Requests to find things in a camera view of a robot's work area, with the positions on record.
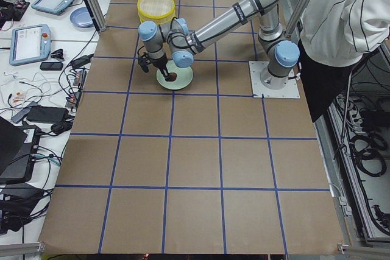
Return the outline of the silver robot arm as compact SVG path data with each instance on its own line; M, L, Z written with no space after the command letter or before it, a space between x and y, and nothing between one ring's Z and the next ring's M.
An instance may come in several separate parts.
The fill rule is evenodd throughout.
M168 58L164 44L169 46L176 66L187 68L194 62L194 56L210 45L247 24L254 17L260 19L258 40L269 58L263 73L265 84L275 80L285 81L299 61L298 46L285 38L283 26L278 17L279 0L240 0L232 8L197 30L190 31L184 18L171 18L157 24L145 21L138 27L145 52L138 56L138 64L144 72L149 66L157 68L165 80L173 79L168 71Z

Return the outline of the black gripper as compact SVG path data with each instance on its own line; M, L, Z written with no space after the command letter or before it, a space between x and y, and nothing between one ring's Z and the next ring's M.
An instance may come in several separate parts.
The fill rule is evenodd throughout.
M152 58L151 63L154 67L160 69L160 72L165 80L169 80L171 78L170 73L166 67L167 57L165 55L159 58Z

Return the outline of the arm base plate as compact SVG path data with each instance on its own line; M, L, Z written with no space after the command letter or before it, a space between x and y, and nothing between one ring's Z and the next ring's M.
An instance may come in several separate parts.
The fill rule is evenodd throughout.
M268 61L250 61L249 72L254 98L299 99L294 70L286 77L275 77L268 72Z

